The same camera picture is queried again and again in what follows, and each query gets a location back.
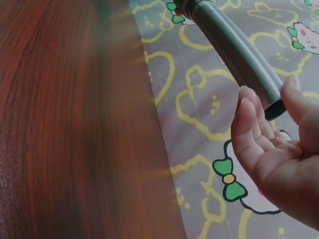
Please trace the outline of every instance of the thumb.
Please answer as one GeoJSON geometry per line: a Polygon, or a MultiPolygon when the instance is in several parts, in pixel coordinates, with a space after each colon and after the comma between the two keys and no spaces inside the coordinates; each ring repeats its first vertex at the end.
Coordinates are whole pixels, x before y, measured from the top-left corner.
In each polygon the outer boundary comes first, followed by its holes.
{"type": "Polygon", "coordinates": [[[284,82],[281,97],[291,118],[299,125],[302,117],[313,106],[300,91],[298,76],[290,75],[284,82]]]}

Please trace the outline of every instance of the palm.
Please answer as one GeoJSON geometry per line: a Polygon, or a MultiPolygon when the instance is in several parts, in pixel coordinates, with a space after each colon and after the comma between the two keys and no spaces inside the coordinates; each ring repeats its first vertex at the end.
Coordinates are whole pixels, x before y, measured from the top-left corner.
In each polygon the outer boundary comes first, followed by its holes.
{"type": "Polygon", "coordinates": [[[313,187],[319,181],[319,156],[303,160],[299,141],[287,141],[265,120],[259,97],[247,87],[240,90],[231,133],[239,162],[263,194],[290,216],[315,227],[309,215],[316,210],[313,187]]]}

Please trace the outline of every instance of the hand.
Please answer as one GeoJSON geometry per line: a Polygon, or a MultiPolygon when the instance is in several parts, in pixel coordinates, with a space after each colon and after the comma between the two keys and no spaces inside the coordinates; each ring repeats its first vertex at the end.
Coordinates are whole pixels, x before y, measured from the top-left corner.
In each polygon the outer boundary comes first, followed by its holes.
{"type": "Polygon", "coordinates": [[[234,152],[265,197],[283,212],[319,230],[319,105],[309,103],[290,76],[282,99],[299,125],[300,140],[286,141],[265,120],[259,97],[248,87],[239,91],[231,126],[234,152]]]}

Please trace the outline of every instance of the fingernail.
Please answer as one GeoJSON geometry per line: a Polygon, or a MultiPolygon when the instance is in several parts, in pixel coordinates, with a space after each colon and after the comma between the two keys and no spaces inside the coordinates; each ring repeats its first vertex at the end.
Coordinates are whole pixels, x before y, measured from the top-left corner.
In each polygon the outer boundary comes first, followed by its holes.
{"type": "Polygon", "coordinates": [[[244,101],[249,101],[249,99],[246,98],[246,97],[244,97],[244,98],[241,100],[240,105],[242,105],[244,101]]]}

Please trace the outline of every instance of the cartoon print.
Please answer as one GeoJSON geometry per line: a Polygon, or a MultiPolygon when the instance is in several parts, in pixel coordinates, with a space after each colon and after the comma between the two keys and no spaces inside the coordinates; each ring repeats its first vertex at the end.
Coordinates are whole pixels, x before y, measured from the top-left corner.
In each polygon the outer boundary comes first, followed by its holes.
{"type": "MultiPolygon", "coordinates": [[[[281,130],[285,139],[291,137],[281,130]]],[[[223,197],[227,202],[240,200],[241,204],[256,214],[278,214],[280,210],[264,197],[250,176],[245,172],[235,156],[232,142],[224,144],[224,159],[213,162],[213,170],[222,177],[223,197]]]]}
{"type": "Polygon", "coordinates": [[[171,14],[172,14],[172,22],[175,24],[183,24],[183,25],[196,25],[195,22],[193,22],[192,20],[184,17],[184,16],[177,16],[175,13],[175,9],[176,9],[176,5],[173,2],[168,2],[166,3],[166,7],[168,10],[170,10],[171,14]]]}
{"type": "Polygon", "coordinates": [[[319,34],[317,32],[312,31],[302,22],[294,23],[294,26],[288,27],[287,30],[292,37],[294,48],[319,54],[319,34]]]}
{"type": "Polygon", "coordinates": [[[319,0],[305,0],[305,4],[319,10],[319,0]]]}

